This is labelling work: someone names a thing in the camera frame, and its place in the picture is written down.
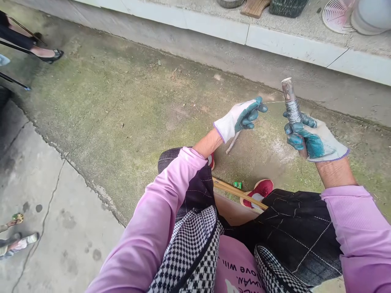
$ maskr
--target pink long-sleeve shirt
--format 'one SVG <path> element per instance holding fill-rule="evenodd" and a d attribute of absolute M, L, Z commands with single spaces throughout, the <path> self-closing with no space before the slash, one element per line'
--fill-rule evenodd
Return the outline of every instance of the pink long-sleeve shirt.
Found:
<path fill-rule="evenodd" d="M 163 260 L 189 181 L 205 164 L 200 154 L 184 147 L 146 187 L 119 244 L 86 292 L 148 289 Z M 370 194 L 362 186 L 342 186 L 326 189 L 321 198 L 327 204 L 341 244 L 346 291 L 391 292 L 391 227 Z M 246 284 L 245 289 L 264 292 L 261 280 L 257 282 L 258 276 L 251 275 L 256 272 L 256 264 L 248 249 L 233 238 L 221 237 L 225 239 L 220 241 L 215 291 L 227 292 Z M 245 283 L 246 277 L 252 277 L 251 282 L 247 279 Z"/>

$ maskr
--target wooden slat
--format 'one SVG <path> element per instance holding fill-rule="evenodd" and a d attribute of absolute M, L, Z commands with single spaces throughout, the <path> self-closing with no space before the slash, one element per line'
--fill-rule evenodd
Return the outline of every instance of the wooden slat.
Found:
<path fill-rule="evenodd" d="M 270 0 L 247 0 L 240 14 L 260 18 L 262 11 L 269 6 Z"/>
<path fill-rule="evenodd" d="M 238 189 L 238 188 L 236 188 L 236 187 L 234 187 L 224 181 L 221 181 L 220 179 L 218 179 L 216 177 L 212 177 L 212 180 L 213 180 L 214 187 L 221 189 L 221 190 L 224 190 L 226 192 L 229 192 L 233 195 L 239 196 L 245 200 L 248 200 L 249 202 L 259 206 L 263 210 L 266 210 L 268 208 L 267 205 L 261 203 L 260 201 L 253 199 L 252 197 L 245 194 L 242 190 L 240 190 L 240 189 Z"/>

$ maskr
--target pink sleeve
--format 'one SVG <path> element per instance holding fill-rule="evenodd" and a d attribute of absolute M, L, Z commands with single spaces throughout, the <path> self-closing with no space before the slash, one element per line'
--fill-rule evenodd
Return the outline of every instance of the pink sleeve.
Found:
<path fill-rule="evenodd" d="M 341 244 L 346 292 L 391 292 L 391 227 L 362 186 L 321 194 Z"/>
<path fill-rule="evenodd" d="M 205 166 L 195 150 L 179 155 L 149 184 L 118 245 L 86 292 L 145 292 L 163 260 L 189 181 Z"/>

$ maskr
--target plastic fan guard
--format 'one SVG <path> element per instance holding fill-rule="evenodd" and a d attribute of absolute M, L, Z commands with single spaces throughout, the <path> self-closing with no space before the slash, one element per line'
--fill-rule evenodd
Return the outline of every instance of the plastic fan guard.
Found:
<path fill-rule="evenodd" d="M 325 25 L 336 33 L 346 34 L 356 31 L 350 23 L 355 0 L 331 0 L 323 9 Z"/>

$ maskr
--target work glove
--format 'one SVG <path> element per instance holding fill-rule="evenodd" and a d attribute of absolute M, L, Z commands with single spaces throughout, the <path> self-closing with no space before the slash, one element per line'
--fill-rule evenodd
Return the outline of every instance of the work glove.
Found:
<path fill-rule="evenodd" d="M 328 162 L 342 159 L 349 149 L 338 142 L 323 121 L 303 114 L 303 122 L 285 125 L 288 144 L 296 150 L 303 149 L 303 138 L 310 162 Z"/>
<path fill-rule="evenodd" d="M 262 98 L 256 97 L 248 102 L 239 103 L 219 120 L 213 123 L 224 143 L 235 136 L 242 129 L 253 129 L 254 121 L 258 118 L 258 111 L 267 112 L 268 108 L 262 104 Z"/>

